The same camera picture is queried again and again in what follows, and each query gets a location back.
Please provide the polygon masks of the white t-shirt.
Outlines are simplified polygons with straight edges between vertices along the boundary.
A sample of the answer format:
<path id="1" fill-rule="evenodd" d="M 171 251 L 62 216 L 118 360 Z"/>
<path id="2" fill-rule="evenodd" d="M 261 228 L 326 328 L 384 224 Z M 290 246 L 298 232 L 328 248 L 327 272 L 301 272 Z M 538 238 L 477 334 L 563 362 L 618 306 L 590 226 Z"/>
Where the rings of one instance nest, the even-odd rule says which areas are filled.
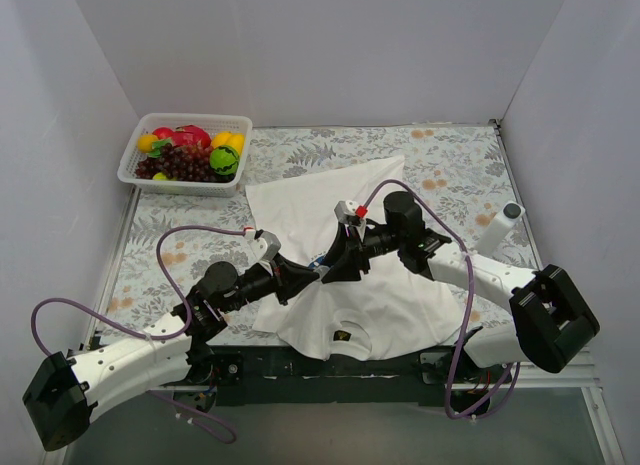
<path id="1" fill-rule="evenodd" d="M 336 206 L 365 203 L 386 179 L 398 181 L 405 159 L 360 165 L 249 185 L 257 228 L 273 233 L 286 259 L 326 275 L 280 304 L 261 299 L 253 328 L 272 333 L 304 356 L 335 354 L 360 361 L 399 357 L 441 344 L 458 329 L 461 309 L 448 286 L 407 270 L 387 232 L 359 244 L 338 221 Z"/>

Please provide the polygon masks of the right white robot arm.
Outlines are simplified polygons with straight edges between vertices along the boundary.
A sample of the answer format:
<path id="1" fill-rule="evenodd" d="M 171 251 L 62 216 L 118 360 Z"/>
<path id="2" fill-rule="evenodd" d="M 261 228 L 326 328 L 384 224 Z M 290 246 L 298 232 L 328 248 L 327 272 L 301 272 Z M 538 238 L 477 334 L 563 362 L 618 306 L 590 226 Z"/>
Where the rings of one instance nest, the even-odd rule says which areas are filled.
<path id="1" fill-rule="evenodd" d="M 383 200 L 384 221 L 366 217 L 365 207 L 339 202 L 338 232 L 321 262 L 322 281 L 352 282 L 369 272 L 372 259 L 394 254 L 411 273 L 454 285 L 469 297 L 488 300 L 511 315 L 510 323 L 465 336 L 452 358 L 454 374 L 475 382 L 489 367 L 528 361 L 558 373 L 599 333 L 600 324 L 569 274 L 555 265 L 518 268 L 466 252 L 428 228 L 410 193 Z"/>

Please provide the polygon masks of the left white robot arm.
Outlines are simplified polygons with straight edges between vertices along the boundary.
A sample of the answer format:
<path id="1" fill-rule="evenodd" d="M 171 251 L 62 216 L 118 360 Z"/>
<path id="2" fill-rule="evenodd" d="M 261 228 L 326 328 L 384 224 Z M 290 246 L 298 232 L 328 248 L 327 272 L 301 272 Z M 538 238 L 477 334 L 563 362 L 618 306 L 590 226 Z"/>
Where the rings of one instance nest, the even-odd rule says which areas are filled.
<path id="1" fill-rule="evenodd" d="M 269 295 L 286 303 L 321 275 L 282 256 L 244 273 L 216 262 L 185 302 L 144 331 L 74 357 L 47 354 L 23 395 L 44 450 L 69 445 L 106 411 L 151 389 L 205 383 L 213 371 L 206 344 L 225 329 L 224 313 Z"/>

